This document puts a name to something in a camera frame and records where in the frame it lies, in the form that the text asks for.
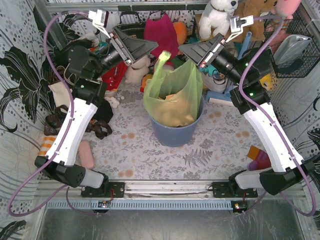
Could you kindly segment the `green trash bag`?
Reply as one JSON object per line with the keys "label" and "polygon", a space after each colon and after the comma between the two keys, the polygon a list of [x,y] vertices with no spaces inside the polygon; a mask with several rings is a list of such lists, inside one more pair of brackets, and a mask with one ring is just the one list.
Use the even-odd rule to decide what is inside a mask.
{"label": "green trash bag", "polygon": [[[185,127],[198,118],[203,91],[202,74],[191,60],[174,70],[164,69],[170,56],[167,51],[159,55],[154,74],[144,87],[144,108],[151,118],[162,125]],[[158,99],[178,91],[184,94],[185,99],[175,102]]]}

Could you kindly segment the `blue trash bin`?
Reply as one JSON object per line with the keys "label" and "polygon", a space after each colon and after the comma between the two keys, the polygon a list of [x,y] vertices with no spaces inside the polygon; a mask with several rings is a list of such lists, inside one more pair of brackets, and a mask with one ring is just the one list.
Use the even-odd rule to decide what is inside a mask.
{"label": "blue trash bin", "polygon": [[169,127],[158,123],[152,117],[150,117],[153,133],[159,143],[166,147],[180,147],[187,144],[196,130],[205,110],[205,99],[200,99],[200,105],[198,109],[198,115],[195,122],[183,127]]}

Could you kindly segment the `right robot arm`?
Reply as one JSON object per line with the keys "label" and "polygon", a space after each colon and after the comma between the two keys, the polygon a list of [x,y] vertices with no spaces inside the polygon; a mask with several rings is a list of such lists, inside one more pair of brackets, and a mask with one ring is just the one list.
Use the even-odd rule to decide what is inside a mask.
{"label": "right robot arm", "polygon": [[263,188],[271,195],[303,180],[315,170],[312,158],[304,159],[293,147],[282,129],[266,89],[260,79],[271,72],[269,52],[253,48],[241,59],[226,49],[226,40],[221,34],[193,44],[183,44],[179,50],[198,68],[212,65],[235,84],[230,99],[239,113],[251,124],[270,159],[271,167],[264,170],[241,171],[229,178],[232,188]]}

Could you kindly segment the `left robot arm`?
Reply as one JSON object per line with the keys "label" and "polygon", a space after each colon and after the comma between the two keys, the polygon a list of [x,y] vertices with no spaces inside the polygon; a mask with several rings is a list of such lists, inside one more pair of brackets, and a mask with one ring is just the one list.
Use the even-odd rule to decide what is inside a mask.
{"label": "left robot arm", "polygon": [[68,50],[69,71],[79,77],[70,94],[70,106],[59,133],[35,166],[47,177],[69,187],[83,187],[84,198],[110,198],[113,193],[104,173],[77,165],[76,155],[90,120],[104,98],[107,84],[98,78],[121,62],[131,65],[158,47],[155,41],[131,37],[114,27],[109,45],[94,54],[81,45]]}

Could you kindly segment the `cream canvas tote bag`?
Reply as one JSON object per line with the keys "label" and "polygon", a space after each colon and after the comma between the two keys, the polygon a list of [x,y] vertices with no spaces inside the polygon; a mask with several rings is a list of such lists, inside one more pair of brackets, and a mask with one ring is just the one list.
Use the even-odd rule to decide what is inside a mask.
{"label": "cream canvas tote bag", "polygon": [[56,107],[65,106],[67,109],[70,107],[71,98],[66,86],[60,81],[56,76],[52,84],[50,84],[49,89],[53,94],[53,100]]}

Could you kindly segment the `black leather handbag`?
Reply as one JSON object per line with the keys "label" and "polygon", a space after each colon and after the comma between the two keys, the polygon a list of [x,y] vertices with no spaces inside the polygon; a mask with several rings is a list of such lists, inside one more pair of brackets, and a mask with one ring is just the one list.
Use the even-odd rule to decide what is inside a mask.
{"label": "black leather handbag", "polygon": [[[135,23],[122,23],[122,17],[130,15],[137,17],[137,22]],[[118,27],[122,32],[127,34],[130,37],[138,38],[138,39],[144,39],[144,32],[146,23],[143,22],[136,11],[123,11],[120,16],[120,21],[118,24]]]}

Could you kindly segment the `cream plush bear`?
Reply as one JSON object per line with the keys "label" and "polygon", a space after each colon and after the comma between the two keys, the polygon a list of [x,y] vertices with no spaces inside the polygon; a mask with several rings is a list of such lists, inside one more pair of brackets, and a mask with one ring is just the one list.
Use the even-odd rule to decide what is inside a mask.
{"label": "cream plush bear", "polygon": [[131,64],[125,72],[125,83],[140,85],[145,75],[149,73],[149,66],[151,59],[148,55],[145,55],[140,60]]}

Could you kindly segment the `pink white plush doll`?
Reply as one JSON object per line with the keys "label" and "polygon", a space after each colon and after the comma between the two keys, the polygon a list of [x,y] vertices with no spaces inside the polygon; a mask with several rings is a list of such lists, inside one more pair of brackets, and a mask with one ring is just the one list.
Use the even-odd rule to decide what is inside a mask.
{"label": "pink white plush doll", "polygon": [[175,69],[174,64],[169,60],[165,62],[163,68],[170,71],[173,71]]}

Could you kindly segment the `white plush dog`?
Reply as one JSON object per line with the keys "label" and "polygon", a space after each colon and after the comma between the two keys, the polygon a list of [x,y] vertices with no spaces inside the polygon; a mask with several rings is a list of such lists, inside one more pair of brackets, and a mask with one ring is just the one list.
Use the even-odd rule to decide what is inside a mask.
{"label": "white plush dog", "polygon": [[217,34],[226,35],[230,18],[238,8],[238,0],[210,0],[199,20],[199,36],[208,40]]}

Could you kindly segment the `yellow plush toy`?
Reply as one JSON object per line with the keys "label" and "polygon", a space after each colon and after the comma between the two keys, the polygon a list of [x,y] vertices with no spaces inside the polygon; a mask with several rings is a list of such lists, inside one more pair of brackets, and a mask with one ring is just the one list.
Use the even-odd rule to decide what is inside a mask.
{"label": "yellow plush toy", "polygon": [[262,77],[259,81],[261,86],[267,91],[272,89],[272,75],[270,73]]}

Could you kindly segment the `black garment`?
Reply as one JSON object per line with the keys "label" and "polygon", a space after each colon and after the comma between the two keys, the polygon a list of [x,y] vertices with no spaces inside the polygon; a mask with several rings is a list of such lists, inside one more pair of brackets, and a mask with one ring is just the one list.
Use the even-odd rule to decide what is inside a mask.
{"label": "black garment", "polygon": [[107,100],[103,99],[92,118],[97,121],[104,121],[108,124],[113,115],[113,109],[110,103]]}

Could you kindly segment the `pink plush toy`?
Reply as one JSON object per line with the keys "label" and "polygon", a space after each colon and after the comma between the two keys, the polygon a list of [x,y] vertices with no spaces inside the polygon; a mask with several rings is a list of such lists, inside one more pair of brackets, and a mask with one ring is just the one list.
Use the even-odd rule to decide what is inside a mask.
{"label": "pink plush toy", "polygon": [[301,0],[277,0],[271,13],[284,19],[283,29],[287,28],[291,23],[294,18],[293,13],[298,9],[300,3]]}

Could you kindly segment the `pink pouch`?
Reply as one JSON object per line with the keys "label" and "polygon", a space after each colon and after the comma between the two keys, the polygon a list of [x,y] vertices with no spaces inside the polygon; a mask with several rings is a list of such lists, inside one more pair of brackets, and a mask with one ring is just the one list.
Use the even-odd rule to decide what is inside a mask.
{"label": "pink pouch", "polygon": [[78,147],[78,154],[81,166],[87,169],[93,169],[95,160],[90,143],[87,140],[80,142]]}

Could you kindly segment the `purple orange sock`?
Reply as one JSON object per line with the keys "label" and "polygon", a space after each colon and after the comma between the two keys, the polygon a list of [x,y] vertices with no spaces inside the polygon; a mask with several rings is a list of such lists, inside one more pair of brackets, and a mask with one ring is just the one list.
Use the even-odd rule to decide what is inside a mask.
{"label": "purple orange sock", "polygon": [[254,145],[250,147],[247,157],[251,160],[248,164],[249,171],[264,170],[271,167],[268,154]]}

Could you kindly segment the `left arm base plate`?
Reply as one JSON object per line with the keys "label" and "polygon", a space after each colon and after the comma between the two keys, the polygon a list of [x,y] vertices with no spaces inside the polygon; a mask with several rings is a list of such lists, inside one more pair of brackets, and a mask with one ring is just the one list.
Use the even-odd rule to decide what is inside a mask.
{"label": "left arm base plate", "polygon": [[81,191],[83,198],[123,198],[125,193],[125,183],[109,181],[99,188],[86,186]]}

